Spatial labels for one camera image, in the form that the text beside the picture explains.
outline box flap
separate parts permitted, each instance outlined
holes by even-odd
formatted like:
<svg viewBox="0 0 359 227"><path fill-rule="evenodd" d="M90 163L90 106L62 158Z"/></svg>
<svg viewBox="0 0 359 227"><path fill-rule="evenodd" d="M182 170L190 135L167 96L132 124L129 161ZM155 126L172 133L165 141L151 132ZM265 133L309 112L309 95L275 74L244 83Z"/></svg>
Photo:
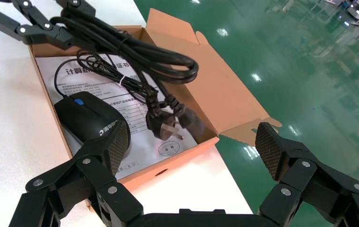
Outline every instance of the box flap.
<svg viewBox="0 0 359 227"><path fill-rule="evenodd" d="M235 128L223 131L221 135L249 144L251 146L255 146L256 133L254 132L254 130L257 130L257 127L259 126L260 122L268 122L275 127L282 126L282 124L279 121L276 121L273 118L269 117L263 120L256 119L254 121L239 125Z"/></svg>
<svg viewBox="0 0 359 227"><path fill-rule="evenodd" d="M217 134L270 117L203 34L195 34L189 23L151 9L146 31L157 46L198 62L197 78L185 86Z"/></svg>
<svg viewBox="0 0 359 227"><path fill-rule="evenodd" d="M146 30L173 36L198 44L190 23L172 17L156 9L150 9Z"/></svg>

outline plug prong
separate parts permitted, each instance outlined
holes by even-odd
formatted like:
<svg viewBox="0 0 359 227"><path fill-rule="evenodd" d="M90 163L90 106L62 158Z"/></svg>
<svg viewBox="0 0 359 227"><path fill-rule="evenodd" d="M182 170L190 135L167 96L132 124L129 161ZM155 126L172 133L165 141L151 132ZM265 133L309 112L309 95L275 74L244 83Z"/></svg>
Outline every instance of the plug prong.
<svg viewBox="0 0 359 227"><path fill-rule="evenodd" d="M183 140L183 139L184 139L184 137L181 136L181 135L179 135L179 134L173 133L172 135L175 136L175 137L176 137L177 139L179 139L179 140Z"/></svg>
<svg viewBox="0 0 359 227"><path fill-rule="evenodd" d="M179 129L177 129L175 127L172 127L172 126L169 126L169 125L164 124L164 123L162 124L162 129L170 131L172 133L177 133L179 131Z"/></svg>

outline white paper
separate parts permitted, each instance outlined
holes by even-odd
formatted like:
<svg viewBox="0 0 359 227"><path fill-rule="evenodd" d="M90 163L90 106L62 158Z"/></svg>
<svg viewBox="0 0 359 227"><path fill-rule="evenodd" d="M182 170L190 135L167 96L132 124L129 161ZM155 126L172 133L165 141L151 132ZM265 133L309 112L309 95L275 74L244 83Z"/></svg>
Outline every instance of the white paper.
<svg viewBox="0 0 359 227"><path fill-rule="evenodd" d="M119 56L110 56L123 75L137 78L136 73L126 60ZM64 61L73 58L75 57L36 58L39 71L53 104L62 99L62 96L54 88L56 69ZM156 87L154 81L148 75L145 76L149 84ZM179 134L184 136L184 140L179 140L173 136L167 141L156 139L146 127L145 115L147 107L144 104L134 100L126 89L110 79L92 72L84 72L76 61L69 62L61 68L57 84L59 90L66 95L80 91L92 93L116 108L127 120L131 129L131 144L116 174L117 179L126 177L197 145L189 132L180 126L177 126L177 128L179 129ZM159 100L163 100L164 97L161 92L158 94ZM66 129L63 128L63 132L72 153L76 154L81 148L80 143Z"/></svg>

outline textured gripper pad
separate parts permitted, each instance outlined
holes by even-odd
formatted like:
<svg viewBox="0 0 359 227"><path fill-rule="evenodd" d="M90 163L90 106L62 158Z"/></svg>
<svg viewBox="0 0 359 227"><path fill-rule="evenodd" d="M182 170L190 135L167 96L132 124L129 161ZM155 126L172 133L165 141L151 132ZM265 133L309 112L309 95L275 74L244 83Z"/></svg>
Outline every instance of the textured gripper pad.
<svg viewBox="0 0 359 227"><path fill-rule="evenodd" d="M121 164L124 154L128 148L128 128L127 124L123 121L118 122L114 128L115 136L111 138L108 145L109 151L109 166L111 173L115 175Z"/></svg>
<svg viewBox="0 0 359 227"><path fill-rule="evenodd" d="M273 180L277 181L280 173L279 164L286 155L281 145L281 137L267 122L259 124L256 133L256 150L259 152Z"/></svg>

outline power plug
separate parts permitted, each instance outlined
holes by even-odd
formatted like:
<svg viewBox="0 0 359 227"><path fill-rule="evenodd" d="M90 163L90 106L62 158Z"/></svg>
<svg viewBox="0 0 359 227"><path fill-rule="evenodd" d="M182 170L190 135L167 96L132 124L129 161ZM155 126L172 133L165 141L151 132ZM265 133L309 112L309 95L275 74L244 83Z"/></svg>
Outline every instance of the power plug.
<svg viewBox="0 0 359 227"><path fill-rule="evenodd" d="M159 116L156 117L148 110L146 125L147 129L151 130L158 139L168 140L170 136L183 139L183 136L178 134L179 129L175 128L175 116L167 111L161 110Z"/></svg>
<svg viewBox="0 0 359 227"><path fill-rule="evenodd" d="M205 124L193 110L179 103L173 95L167 96L165 100L173 110L174 116L178 117L178 122L183 129L188 130L193 137L198 137L203 134Z"/></svg>

